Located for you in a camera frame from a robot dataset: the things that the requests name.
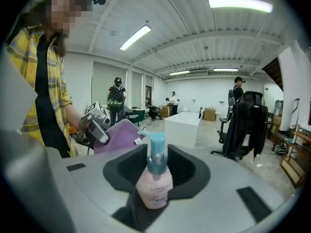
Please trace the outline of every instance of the backpack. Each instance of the backpack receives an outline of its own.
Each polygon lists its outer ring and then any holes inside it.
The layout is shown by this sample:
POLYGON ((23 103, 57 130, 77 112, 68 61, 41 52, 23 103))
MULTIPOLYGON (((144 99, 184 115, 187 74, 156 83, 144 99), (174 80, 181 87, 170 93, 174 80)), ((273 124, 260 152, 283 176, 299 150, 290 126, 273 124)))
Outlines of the backpack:
POLYGON ((235 100, 234 100, 233 90, 229 90, 229 93, 228 93, 228 104, 229 104, 229 111, 228 111, 227 119, 230 120, 231 116, 232 116, 232 113, 233 113, 233 106, 236 104, 235 100))
POLYGON ((123 104, 123 86, 112 86, 107 96, 107 105, 109 107, 121 107, 123 104))

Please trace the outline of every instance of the fluorescent light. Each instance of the fluorescent light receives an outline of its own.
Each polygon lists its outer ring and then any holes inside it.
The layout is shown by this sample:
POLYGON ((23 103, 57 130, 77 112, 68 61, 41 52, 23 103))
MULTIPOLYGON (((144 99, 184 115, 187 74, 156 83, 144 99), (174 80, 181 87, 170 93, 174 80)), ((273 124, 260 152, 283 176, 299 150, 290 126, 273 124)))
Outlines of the fluorescent light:
POLYGON ((214 72, 237 72, 237 68, 214 68, 214 72))
POLYGON ((173 73, 170 73, 170 75, 178 75, 178 74, 185 74, 185 73, 190 73, 190 72, 189 71, 173 72, 173 73))
POLYGON ((151 28, 149 28, 147 25, 143 26, 140 30, 138 30, 131 38, 129 38, 121 47, 120 49, 125 51, 131 46, 134 42, 136 42, 138 39, 143 37, 145 34, 147 34, 151 28))
POLYGON ((270 13, 273 5, 261 0, 208 0, 211 8, 239 7, 270 13))

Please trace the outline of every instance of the stroller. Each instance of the stroller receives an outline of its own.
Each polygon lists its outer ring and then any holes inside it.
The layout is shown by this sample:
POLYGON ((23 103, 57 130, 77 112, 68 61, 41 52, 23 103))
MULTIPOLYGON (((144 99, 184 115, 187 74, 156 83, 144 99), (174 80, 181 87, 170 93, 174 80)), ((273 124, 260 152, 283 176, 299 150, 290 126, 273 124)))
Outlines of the stroller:
POLYGON ((156 106, 150 106, 148 115, 151 117, 152 120, 155 120, 156 116, 159 116, 161 120, 163 120, 163 117, 161 116, 159 108, 156 106))

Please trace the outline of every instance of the white wall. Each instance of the white wall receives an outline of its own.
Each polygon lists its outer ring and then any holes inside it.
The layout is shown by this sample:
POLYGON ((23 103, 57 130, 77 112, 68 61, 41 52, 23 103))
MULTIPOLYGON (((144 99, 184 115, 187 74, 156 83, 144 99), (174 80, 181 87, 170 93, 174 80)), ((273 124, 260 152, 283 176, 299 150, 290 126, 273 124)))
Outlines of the white wall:
POLYGON ((297 41, 294 41, 290 48, 297 67, 296 72, 299 80, 297 84, 292 84, 292 86, 297 86, 300 98, 298 123, 308 124, 311 101, 311 62, 297 41))
POLYGON ((265 83, 263 85, 263 99, 266 101, 266 106, 269 112, 273 113, 277 100, 284 100, 284 93, 276 83, 265 83))
POLYGON ((67 53, 64 57, 65 80, 74 107, 82 113, 91 104, 94 59, 83 54, 67 53))
MULTIPOLYGON (((220 112, 223 117, 228 111, 228 91, 232 89, 234 82, 231 79, 194 79, 167 82, 165 91, 166 97, 171 97, 175 91, 180 99, 178 111, 187 107, 192 112, 198 112, 200 107, 214 107, 216 112, 220 112)), ((256 80, 246 79, 242 86, 244 92, 258 91, 262 92, 262 83, 256 80)))
POLYGON ((299 98, 298 124, 308 124, 311 100, 311 64, 305 53, 294 41, 278 57, 280 62, 284 104, 280 130, 285 131, 296 123, 293 115, 294 100, 299 98))
POLYGON ((132 106, 141 107, 141 88, 142 88, 142 74, 138 72, 132 73, 132 106))
POLYGON ((147 71, 144 71, 140 68, 131 67, 129 64, 125 64, 112 59, 103 58, 91 54, 68 52, 64 57, 65 79, 67 82, 69 95, 72 97, 72 103, 79 112, 81 113, 83 112, 84 108, 86 107, 86 104, 89 105, 91 104, 92 73, 94 61, 97 63, 103 63, 110 66, 127 69, 126 75, 127 101, 132 101, 131 89, 128 89, 128 86, 131 87, 132 84, 131 74, 132 71, 135 71, 141 74, 147 74, 148 76, 153 78, 152 103, 154 105, 165 104, 164 93, 166 83, 164 83, 160 77, 153 75, 152 73, 149 73, 147 71))

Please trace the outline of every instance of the white ceiling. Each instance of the white ceiling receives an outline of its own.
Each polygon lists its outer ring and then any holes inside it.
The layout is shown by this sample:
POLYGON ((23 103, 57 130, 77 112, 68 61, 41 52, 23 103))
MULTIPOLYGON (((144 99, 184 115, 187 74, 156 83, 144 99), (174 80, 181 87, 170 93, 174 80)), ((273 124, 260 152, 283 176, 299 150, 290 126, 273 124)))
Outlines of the white ceiling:
POLYGON ((264 1, 274 5, 272 13, 211 9, 207 0, 107 0, 94 5, 86 22, 76 25, 67 46, 69 51, 130 63, 164 78, 174 70, 214 67, 265 75, 261 64, 286 44, 286 23, 279 0, 264 1), (152 30, 120 50, 144 24, 152 30))

